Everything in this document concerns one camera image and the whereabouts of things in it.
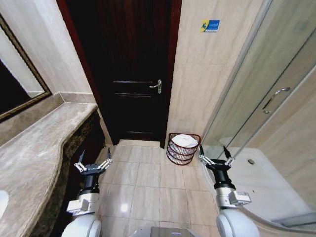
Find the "sign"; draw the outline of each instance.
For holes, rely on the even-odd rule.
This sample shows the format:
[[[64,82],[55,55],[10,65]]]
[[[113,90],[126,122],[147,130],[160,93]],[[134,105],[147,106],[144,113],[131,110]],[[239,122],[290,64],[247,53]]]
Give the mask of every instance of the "sign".
[[[202,20],[201,32],[216,32],[219,20]]]

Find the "door handle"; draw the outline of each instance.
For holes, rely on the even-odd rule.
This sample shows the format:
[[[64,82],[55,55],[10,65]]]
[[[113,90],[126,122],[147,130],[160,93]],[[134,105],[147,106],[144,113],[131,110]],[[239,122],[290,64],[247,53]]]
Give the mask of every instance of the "door handle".
[[[156,88],[156,87],[158,87],[158,94],[161,94],[161,85],[162,85],[162,82],[161,82],[161,80],[158,80],[157,82],[158,82],[157,85],[150,85],[149,87],[150,87],[150,88]]]
[[[280,89],[280,90],[277,90],[277,91],[271,96],[271,98],[267,101],[267,103],[265,104],[265,106],[262,108],[262,112],[263,112],[264,114],[269,114],[269,113],[271,113],[271,111],[266,110],[265,108],[271,103],[271,101],[273,101],[273,99],[274,99],[277,95],[279,95],[281,92],[289,91],[290,89],[291,89],[290,87],[285,87],[285,88],[282,88],[282,89]]]

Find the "wicker basket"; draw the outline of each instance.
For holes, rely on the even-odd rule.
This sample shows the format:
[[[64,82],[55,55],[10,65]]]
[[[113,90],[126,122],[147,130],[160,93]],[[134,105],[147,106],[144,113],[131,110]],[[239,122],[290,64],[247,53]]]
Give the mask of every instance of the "wicker basket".
[[[172,163],[175,163],[177,165],[186,165],[192,161],[194,153],[197,151],[198,146],[201,143],[201,137],[196,134],[188,134],[189,136],[197,140],[197,145],[187,148],[181,147],[172,141],[172,138],[179,134],[181,133],[169,133],[167,157],[169,158],[169,160],[171,160]]]

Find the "marble countertop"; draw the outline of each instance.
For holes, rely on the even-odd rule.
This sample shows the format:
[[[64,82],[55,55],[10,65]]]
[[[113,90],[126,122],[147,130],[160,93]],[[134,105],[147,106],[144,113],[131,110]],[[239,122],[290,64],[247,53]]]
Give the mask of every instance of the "marble countertop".
[[[63,144],[96,108],[64,103],[0,147],[0,189],[9,194],[1,237],[30,234],[55,187]]]

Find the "beige tile floor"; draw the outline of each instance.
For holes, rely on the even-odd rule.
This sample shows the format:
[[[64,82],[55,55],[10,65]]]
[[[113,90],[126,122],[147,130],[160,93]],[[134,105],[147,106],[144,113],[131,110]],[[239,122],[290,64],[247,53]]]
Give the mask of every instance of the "beige tile floor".
[[[99,160],[105,159],[106,150]],[[191,228],[218,237],[218,210],[201,178],[198,160],[169,161],[159,147],[118,145],[99,178],[102,237],[128,237],[144,226]]]

